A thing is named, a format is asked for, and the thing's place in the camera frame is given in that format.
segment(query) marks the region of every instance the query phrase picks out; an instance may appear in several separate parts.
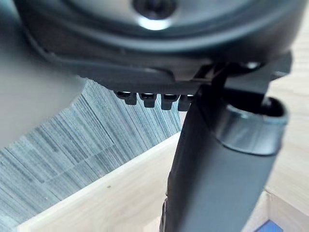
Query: black plastic housing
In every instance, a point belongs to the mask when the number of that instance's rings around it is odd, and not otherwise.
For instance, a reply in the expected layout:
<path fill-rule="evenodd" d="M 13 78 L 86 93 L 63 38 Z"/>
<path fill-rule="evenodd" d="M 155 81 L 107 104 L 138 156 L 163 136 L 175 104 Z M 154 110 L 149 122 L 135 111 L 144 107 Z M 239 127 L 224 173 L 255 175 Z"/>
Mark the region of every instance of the black plastic housing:
<path fill-rule="evenodd" d="M 259 0 L 237 14 L 159 32 L 121 31 L 124 25 L 62 0 L 14 2 L 32 44 L 77 75 L 115 91 L 194 94 L 201 82 L 192 79 L 203 65 L 267 63 L 287 53 L 307 1 Z"/>
<path fill-rule="evenodd" d="M 202 88 L 184 122 L 160 232 L 239 232 L 281 148 L 285 107 L 270 99 L 257 114 Z"/>

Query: gray fabric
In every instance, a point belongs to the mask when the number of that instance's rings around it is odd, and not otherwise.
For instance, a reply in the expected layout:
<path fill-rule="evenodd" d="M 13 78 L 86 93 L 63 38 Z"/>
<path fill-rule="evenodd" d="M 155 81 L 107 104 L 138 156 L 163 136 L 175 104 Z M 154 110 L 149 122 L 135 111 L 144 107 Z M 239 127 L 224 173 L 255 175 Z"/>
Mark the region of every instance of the gray fabric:
<path fill-rule="evenodd" d="M 180 130 L 171 111 L 127 106 L 88 81 L 69 109 L 0 150 L 0 231 L 11 231 Z"/>

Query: black handle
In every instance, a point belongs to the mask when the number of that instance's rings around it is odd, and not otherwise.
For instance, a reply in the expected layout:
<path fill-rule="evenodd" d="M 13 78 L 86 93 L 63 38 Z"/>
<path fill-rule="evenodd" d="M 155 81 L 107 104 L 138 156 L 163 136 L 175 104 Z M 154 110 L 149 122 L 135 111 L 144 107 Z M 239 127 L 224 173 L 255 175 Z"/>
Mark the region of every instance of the black handle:
<path fill-rule="evenodd" d="M 275 99 L 250 113 L 201 89 L 178 143 L 161 231 L 240 232 L 268 179 L 286 123 L 286 110 Z"/>

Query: plastic teeth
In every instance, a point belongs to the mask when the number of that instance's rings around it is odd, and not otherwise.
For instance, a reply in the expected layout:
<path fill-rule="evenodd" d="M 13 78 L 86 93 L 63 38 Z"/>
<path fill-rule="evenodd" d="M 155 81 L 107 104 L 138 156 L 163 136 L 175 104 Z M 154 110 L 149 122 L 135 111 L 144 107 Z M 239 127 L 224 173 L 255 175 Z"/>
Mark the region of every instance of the plastic teeth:
<path fill-rule="evenodd" d="M 137 104 L 137 93 L 115 91 L 118 98 L 125 101 L 127 105 Z M 154 108 L 157 94 L 155 93 L 139 93 L 139 97 L 144 102 L 145 108 Z M 188 111 L 194 95 L 177 95 L 177 94 L 161 94 L 162 110 L 171 110 L 174 102 L 178 101 L 178 111 Z"/>

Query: black plastic part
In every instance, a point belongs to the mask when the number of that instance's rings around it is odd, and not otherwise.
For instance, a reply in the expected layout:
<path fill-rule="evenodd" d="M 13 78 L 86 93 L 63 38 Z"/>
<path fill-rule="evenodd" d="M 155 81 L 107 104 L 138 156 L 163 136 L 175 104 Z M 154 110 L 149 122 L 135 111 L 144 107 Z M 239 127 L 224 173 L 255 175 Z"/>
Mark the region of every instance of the black plastic part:
<path fill-rule="evenodd" d="M 161 95 L 161 108 L 162 110 L 170 110 L 173 102 L 179 99 L 179 95 L 174 94 L 162 94 Z"/>
<path fill-rule="evenodd" d="M 133 0 L 134 9 L 145 18 L 162 20 L 176 10 L 176 0 Z"/>
<path fill-rule="evenodd" d="M 148 58 L 172 57 L 267 62 L 286 53 L 298 32 L 306 0 L 256 1 L 239 14 L 175 31 L 117 33 L 62 0 L 14 0 L 35 40 L 71 57 L 124 60 L 146 66 Z M 164 68 L 166 62 L 153 64 Z"/>
<path fill-rule="evenodd" d="M 181 95 L 178 102 L 178 111 L 186 112 L 189 110 L 194 95 Z"/>
<path fill-rule="evenodd" d="M 121 91 L 114 91 L 116 96 L 119 99 L 125 100 L 127 105 L 136 105 L 137 104 L 137 97 L 136 93 L 131 92 L 121 92 Z"/>
<path fill-rule="evenodd" d="M 153 93 L 140 93 L 140 99 L 144 101 L 145 108 L 154 108 L 156 101 L 156 94 Z"/>
<path fill-rule="evenodd" d="M 221 97 L 206 87 L 197 94 L 190 107 L 169 175 L 161 232 L 239 232 L 268 179 L 287 122 L 284 106 L 276 101 L 260 114 L 243 112 L 248 122 L 258 117 L 261 127 L 278 124 L 276 136 L 260 144 L 271 149 L 257 154 L 259 149 L 246 152 L 244 148 L 272 131 L 255 134 L 256 138 L 249 136 L 238 147 L 229 148 L 215 136 L 217 130 L 213 123 L 225 123 L 224 118 L 214 117 L 218 115 L 213 112 L 217 104 L 228 107 Z M 228 124 L 224 128 L 228 133 Z M 243 132 L 252 128 L 240 125 L 236 129 L 232 129 L 234 140 L 246 137 L 248 134 Z"/>

